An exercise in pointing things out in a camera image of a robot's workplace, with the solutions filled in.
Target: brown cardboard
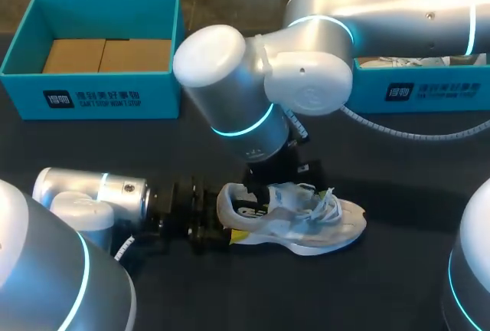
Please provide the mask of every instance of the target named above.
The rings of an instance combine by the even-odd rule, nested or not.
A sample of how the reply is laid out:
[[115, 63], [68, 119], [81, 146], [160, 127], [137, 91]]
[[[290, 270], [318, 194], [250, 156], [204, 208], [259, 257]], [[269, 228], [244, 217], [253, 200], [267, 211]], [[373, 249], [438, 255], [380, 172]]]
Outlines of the brown cardboard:
[[99, 72], [166, 72], [172, 40], [107, 40]]
[[54, 40], [43, 73], [97, 73], [105, 39]]
[[359, 65], [362, 65], [368, 61], [377, 61], [379, 57], [358, 57]]

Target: black table surface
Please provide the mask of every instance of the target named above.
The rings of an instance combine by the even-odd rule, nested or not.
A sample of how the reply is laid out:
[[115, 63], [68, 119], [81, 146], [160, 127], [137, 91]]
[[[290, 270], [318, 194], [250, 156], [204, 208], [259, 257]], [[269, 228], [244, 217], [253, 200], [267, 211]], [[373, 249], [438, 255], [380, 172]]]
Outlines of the black table surface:
[[[11, 35], [0, 35], [0, 59]], [[0, 87], [0, 179], [30, 192], [47, 166], [217, 183], [243, 171], [184, 97], [178, 120], [23, 122]], [[370, 116], [418, 133], [447, 133], [488, 113]], [[196, 257], [186, 243], [149, 257], [136, 278], [136, 330], [434, 330], [439, 292], [465, 204], [490, 177], [490, 133], [450, 143], [396, 139], [341, 113], [301, 118], [331, 186], [367, 211], [348, 249], [298, 257], [274, 245]]]

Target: cable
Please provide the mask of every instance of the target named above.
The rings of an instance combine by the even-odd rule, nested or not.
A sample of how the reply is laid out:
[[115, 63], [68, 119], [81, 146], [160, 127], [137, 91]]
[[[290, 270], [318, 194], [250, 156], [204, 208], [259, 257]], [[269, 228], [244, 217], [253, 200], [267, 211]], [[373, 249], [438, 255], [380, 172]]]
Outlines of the cable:
[[124, 244], [121, 246], [121, 248], [117, 251], [116, 255], [114, 256], [114, 259], [119, 262], [121, 257], [128, 250], [129, 246], [134, 243], [134, 241], [135, 238], [132, 235], [129, 238], [127, 238]]
[[296, 115], [294, 115], [294, 113], [290, 109], [288, 109], [286, 107], [283, 107], [283, 106], [281, 106], [281, 107], [283, 109], [283, 112], [285, 113], [285, 115], [289, 119], [289, 121], [291, 121], [291, 123], [293, 124], [293, 126], [296, 128], [296, 131], [301, 136], [301, 138], [302, 139], [307, 139], [308, 138], [308, 132], [306, 131], [306, 128], [298, 120], [298, 118], [296, 117]]
[[457, 133], [450, 133], [450, 134], [417, 134], [417, 133], [406, 133], [406, 132], [401, 132], [399, 130], [387, 128], [386, 126], [381, 126], [379, 124], [370, 122], [369, 120], [363, 118], [362, 116], [354, 113], [352, 110], [348, 109], [347, 107], [341, 107], [340, 109], [343, 113], [345, 113], [347, 116], [351, 117], [353, 120], [356, 122], [359, 122], [360, 124], [363, 124], [365, 126], [368, 126], [372, 129], [375, 129], [379, 132], [386, 133], [395, 137], [400, 137], [404, 139], [412, 139], [416, 141], [451, 141], [454, 139], [463, 139], [466, 137], [474, 136], [477, 133], [480, 133], [488, 128], [490, 128], [490, 120], [487, 120], [486, 122], [479, 124], [477, 126], [474, 126], [473, 128], [462, 130], [461, 132]]

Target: white sneaker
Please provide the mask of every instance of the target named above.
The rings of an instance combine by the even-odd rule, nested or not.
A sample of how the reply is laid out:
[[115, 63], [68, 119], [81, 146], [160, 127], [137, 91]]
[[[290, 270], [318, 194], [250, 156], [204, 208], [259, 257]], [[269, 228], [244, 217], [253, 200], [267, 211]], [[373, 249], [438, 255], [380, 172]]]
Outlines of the white sneaker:
[[269, 204], [262, 206], [244, 185], [229, 183], [217, 197], [217, 215], [224, 227], [241, 231], [235, 243], [277, 243], [302, 256], [335, 251], [359, 238], [364, 210], [335, 197], [332, 188], [320, 195], [314, 189], [271, 185]]
[[450, 65], [449, 57], [380, 57], [375, 61], [361, 64], [362, 68], [389, 67], [445, 67]]
[[487, 54], [454, 57], [380, 57], [361, 64], [362, 68], [447, 67], [449, 65], [487, 65]]

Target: cyan cardboard box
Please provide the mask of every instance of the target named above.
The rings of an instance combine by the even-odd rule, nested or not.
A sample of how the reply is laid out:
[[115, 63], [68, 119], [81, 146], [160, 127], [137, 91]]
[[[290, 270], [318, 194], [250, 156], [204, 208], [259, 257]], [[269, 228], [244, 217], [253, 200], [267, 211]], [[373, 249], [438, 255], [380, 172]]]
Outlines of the cyan cardboard box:
[[363, 68], [353, 66], [346, 106], [356, 113], [490, 110], [490, 66]]
[[[177, 118], [180, 0], [32, 0], [0, 67], [24, 120]], [[170, 39], [168, 71], [43, 74], [55, 39]]]

